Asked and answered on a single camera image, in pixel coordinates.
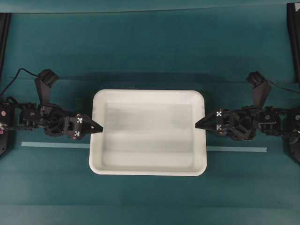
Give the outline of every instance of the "black cable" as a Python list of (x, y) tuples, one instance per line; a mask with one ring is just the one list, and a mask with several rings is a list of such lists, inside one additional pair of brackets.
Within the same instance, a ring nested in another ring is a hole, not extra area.
[(280, 88), (282, 90), (286, 90), (286, 91), (290, 91), (292, 93), (300, 94), (300, 91), (298, 91), (298, 90), (292, 90), (292, 89), (288, 89), (288, 88), (283, 88), (283, 87), (279, 86), (278, 84), (274, 83), (273, 81), (270, 81), (270, 80), (267, 80), (267, 81), (269, 81), (271, 84), (273, 84), (274, 86), (276, 86), (276, 87), (278, 87), (278, 88)]
[(16, 104), (16, 105), (19, 104), (18, 101), (17, 101), (14, 97), (11, 97), (11, 96), (7, 97), (7, 98), (6, 98), (6, 102), (8, 103), (9, 100), (11, 100), (11, 101), (12, 101), (14, 104)]
[(23, 71), (29, 73), (29, 74), (32, 75), (32, 76), (38, 77), (38, 75), (35, 75), (35, 74), (33, 74), (32, 72), (30, 72), (30, 71), (28, 71), (28, 70), (26, 70), (26, 69), (24, 69), (24, 68), (19, 68), (19, 69), (18, 69), (18, 72), (17, 72), (17, 74), (15, 75), (15, 77), (13, 78), (13, 80), (5, 87), (5, 89), (0, 93), (0, 97), (1, 97), (1, 96), (5, 93), (5, 91), (13, 84), (13, 82), (16, 80), (16, 78), (18, 77), (18, 75), (19, 75), (19, 73), (20, 73), (21, 70), (23, 70)]

